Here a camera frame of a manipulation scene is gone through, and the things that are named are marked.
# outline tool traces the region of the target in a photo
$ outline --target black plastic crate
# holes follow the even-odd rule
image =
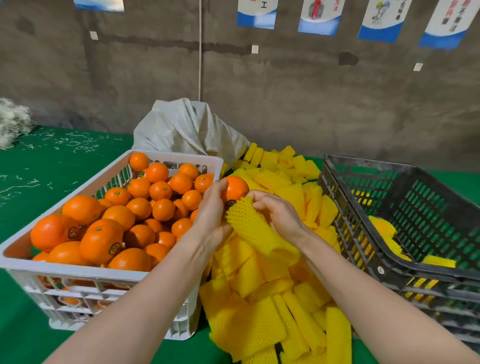
[[[326,155],[318,183],[338,207],[342,255],[479,351],[480,207],[409,164]],[[395,226],[413,262],[391,252],[368,215]],[[457,268],[419,263],[427,255]]]

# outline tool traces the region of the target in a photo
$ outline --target plastic crate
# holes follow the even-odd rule
[[[0,267],[7,270],[50,318],[52,328],[79,329],[90,317],[102,312],[108,303],[141,281],[147,273],[32,261],[30,230],[45,215],[60,212],[63,204],[76,195],[102,198],[108,189],[123,187],[137,178],[138,172],[131,169],[128,161],[130,155],[138,151],[147,154],[152,161],[165,163],[170,176],[177,173],[183,163],[192,163],[200,173],[212,173],[214,180],[218,180],[223,164],[218,157],[129,150],[0,244]],[[200,280],[201,277],[176,315],[166,339],[186,340],[195,333],[201,310],[200,300],[197,301]]]
[[[480,207],[408,164],[326,155],[318,183],[338,207],[342,255],[479,351]],[[391,252],[368,215],[395,226],[413,262]],[[419,263],[426,255],[457,268]]]

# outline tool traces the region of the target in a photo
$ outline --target white plastic crate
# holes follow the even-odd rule
[[[135,152],[145,153],[153,162],[165,163],[170,176],[177,173],[183,163],[192,163],[197,166],[200,173],[212,173],[214,180],[218,180],[223,165],[223,160],[218,157],[129,150],[0,244],[0,268],[6,269],[49,317],[52,328],[78,330],[90,317],[102,312],[104,307],[147,275],[145,272],[30,260],[32,258],[30,230],[36,222],[46,215],[60,212],[63,204],[76,195],[94,195],[102,198],[108,189],[125,186],[137,178],[138,172],[133,171],[128,163],[130,155]],[[165,339],[186,340],[195,333],[201,309],[200,300],[197,299],[200,279],[183,303]],[[58,288],[59,283],[68,290]]]

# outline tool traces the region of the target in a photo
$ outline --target blue and white poster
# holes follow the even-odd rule
[[[370,0],[358,39],[394,43],[412,0]]]
[[[278,0],[239,0],[237,25],[273,29]]]
[[[345,0],[303,0],[299,32],[334,36]]]
[[[125,12],[123,0],[73,0],[75,6],[82,10],[94,12]]]
[[[440,0],[419,46],[454,49],[480,9],[480,0]]]

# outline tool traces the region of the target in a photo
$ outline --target person's right hand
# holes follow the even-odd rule
[[[300,220],[292,204],[263,191],[251,190],[247,196],[253,198],[253,207],[265,215],[270,226],[290,244],[300,248],[307,240],[310,229]]]

